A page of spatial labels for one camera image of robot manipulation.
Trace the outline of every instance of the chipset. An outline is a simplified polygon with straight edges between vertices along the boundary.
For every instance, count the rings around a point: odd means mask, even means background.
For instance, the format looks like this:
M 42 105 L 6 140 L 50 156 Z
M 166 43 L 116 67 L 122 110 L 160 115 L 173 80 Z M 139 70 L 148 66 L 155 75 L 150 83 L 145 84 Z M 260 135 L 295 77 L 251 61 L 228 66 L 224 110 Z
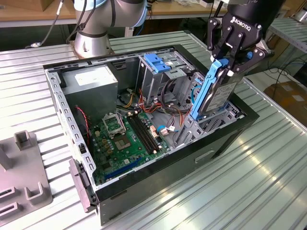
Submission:
M 117 136 L 113 141 L 116 144 L 118 150 L 123 150 L 131 146 L 131 143 L 126 135 Z

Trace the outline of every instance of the green motherboard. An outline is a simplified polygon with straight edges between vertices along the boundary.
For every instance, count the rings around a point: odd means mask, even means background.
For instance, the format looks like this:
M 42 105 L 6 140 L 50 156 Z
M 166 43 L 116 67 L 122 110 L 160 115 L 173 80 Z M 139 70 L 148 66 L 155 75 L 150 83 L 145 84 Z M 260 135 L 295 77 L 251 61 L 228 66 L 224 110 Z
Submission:
M 142 121 L 144 130 L 151 135 L 150 126 L 152 126 L 152 123 L 146 113 L 139 113 L 137 119 Z M 143 145 L 144 142 L 139 138 L 139 131 L 133 130 L 129 118 L 123 116 L 121 120 L 126 133 L 124 135 L 117 134 L 114 138 L 109 137 L 103 122 L 91 128 L 93 135 L 92 157 L 96 164 L 93 176 L 96 185 L 103 184 L 169 151 L 166 142 L 161 137 L 157 137 L 156 139 L 152 138 L 152 140 L 159 146 L 159 149 L 154 153 L 148 152 L 148 148 Z M 110 127 L 112 127 L 112 130 L 121 127 L 117 119 L 109 119 L 107 122 L 109 131 Z

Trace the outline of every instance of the slotted aluminum surface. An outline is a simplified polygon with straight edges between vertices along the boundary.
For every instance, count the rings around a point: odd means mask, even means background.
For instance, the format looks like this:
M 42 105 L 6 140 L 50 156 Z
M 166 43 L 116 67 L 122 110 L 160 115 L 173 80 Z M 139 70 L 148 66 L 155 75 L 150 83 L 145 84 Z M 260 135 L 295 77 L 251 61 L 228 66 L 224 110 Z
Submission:
M 206 67 L 210 53 L 191 34 L 111 40 L 116 53 L 182 44 Z M 0 139 L 34 131 L 53 202 L 1 228 L 100 229 L 69 174 L 71 154 L 41 65 L 76 59 L 67 45 L 0 53 Z M 307 224 L 307 136 L 248 82 L 236 93 L 260 118 L 224 155 L 109 222 L 105 229 L 298 229 Z
M 302 24 L 292 18 L 277 18 L 269 30 L 307 53 L 307 24 Z

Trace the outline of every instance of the motherboard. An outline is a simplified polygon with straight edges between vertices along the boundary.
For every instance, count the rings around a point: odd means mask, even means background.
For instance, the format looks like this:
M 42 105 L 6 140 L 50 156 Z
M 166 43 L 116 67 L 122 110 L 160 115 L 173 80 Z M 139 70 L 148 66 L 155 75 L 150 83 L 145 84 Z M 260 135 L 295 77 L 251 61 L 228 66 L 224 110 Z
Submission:
M 91 133 L 96 184 L 103 184 L 170 151 L 144 112 L 108 115 L 91 128 Z

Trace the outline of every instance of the robotiq logo text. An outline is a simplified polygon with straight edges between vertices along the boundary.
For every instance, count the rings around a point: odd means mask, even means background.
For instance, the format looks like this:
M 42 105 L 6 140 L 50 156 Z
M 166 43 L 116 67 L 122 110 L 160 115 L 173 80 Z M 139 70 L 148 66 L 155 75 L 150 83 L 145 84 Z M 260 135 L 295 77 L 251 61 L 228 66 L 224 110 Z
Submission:
M 232 20 L 230 21 L 231 23 L 236 23 L 239 26 L 242 26 L 244 29 L 250 31 L 251 28 L 249 25 L 246 25 L 245 23 L 241 22 L 240 20 L 238 20 L 236 17 L 232 17 Z

